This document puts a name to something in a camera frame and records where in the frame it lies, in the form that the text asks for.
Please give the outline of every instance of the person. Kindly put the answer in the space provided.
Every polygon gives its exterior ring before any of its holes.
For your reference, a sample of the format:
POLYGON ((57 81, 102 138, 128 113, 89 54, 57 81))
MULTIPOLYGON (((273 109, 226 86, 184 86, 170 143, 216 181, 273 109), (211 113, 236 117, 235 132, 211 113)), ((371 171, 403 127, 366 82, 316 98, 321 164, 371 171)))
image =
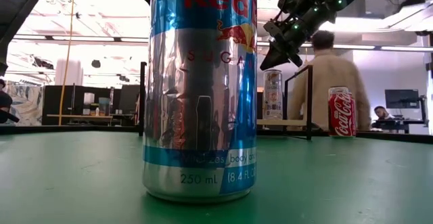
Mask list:
POLYGON ((383 106, 376 106, 374 108, 374 113, 376 113, 376 116, 378 116, 379 120, 394 119, 394 116, 389 114, 389 112, 383 106))
MULTIPOLYGON (((317 31, 311 41, 315 58, 307 64, 313 66, 312 122, 322 130, 328 130, 328 90, 331 87, 349 88, 356 103, 358 130, 370 127, 370 105, 358 68, 353 62, 333 53, 335 36, 332 32, 317 31)), ((291 101, 288 104, 288 119, 296 120, 306 100, 307 73, 296 77, 291 101)))
POLYGON ((5 87, 5 81, 0 79, 0 109, 9 112, 12 105, 12 97, 3 91, 5 87))

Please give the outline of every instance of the red can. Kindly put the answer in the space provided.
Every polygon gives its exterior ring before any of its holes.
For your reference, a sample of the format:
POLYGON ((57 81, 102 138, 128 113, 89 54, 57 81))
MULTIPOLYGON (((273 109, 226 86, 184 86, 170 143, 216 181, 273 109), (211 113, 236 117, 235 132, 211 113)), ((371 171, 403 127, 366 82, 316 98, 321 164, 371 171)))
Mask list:
POLYGON ((356 108, 352 93, 346 87, 332 87, 328 95, 329 136, 356 136, 356 108))

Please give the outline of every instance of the green table surface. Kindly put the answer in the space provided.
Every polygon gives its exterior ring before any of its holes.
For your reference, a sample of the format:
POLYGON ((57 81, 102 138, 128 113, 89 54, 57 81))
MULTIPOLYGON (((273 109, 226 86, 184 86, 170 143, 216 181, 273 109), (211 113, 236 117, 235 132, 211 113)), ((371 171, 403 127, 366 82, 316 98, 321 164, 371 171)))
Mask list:
POLYGON ((141 184, 136 133, 0 136, 0 223, 433 223, 433 146, 259 137, 245 198, 173 204, 141 184))

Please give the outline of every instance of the computer monitor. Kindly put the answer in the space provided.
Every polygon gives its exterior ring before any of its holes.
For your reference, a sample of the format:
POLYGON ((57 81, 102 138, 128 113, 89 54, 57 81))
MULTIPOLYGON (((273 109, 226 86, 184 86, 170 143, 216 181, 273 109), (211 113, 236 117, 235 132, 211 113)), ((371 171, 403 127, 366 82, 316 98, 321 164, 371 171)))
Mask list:
POLYGON ((389 109, 419 109, 417 89, 385 90, 386 107, 389 109))

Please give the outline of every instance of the red bull can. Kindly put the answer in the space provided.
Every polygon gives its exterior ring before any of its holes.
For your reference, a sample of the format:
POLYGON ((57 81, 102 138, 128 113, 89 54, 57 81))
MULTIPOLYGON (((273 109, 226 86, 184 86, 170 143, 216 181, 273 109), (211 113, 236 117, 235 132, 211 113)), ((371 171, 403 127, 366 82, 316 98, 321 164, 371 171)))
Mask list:
POLYGON ((263 74, 263 118, 267 120, 283 119, 283 73, 270 69, 263 74))
POLYGON ((256 181, 256 0, 152 0, 143 184, 222 202, 256 181))

